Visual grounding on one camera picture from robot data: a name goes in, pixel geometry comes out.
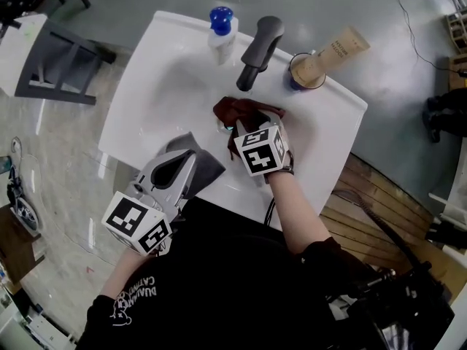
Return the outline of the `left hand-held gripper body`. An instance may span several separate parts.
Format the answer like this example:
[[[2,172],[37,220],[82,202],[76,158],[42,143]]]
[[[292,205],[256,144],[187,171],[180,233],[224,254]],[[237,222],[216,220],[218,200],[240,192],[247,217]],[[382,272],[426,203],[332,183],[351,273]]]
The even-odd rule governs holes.
[[[125,192],[117,191],[101,223],[120,243],[141,256],[169,253],[180,201],[164,201],[151,190],[143,170]]]

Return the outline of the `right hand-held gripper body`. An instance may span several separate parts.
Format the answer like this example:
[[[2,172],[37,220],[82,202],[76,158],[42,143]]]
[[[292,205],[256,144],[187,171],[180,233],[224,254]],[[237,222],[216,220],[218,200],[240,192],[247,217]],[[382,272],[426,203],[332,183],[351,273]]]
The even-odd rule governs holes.
[[[268,184],[267,176],[274,172],[294,174],[294,158],[285,128],[276,126],[259,129],[234,139],[239,157],[255,184]]]

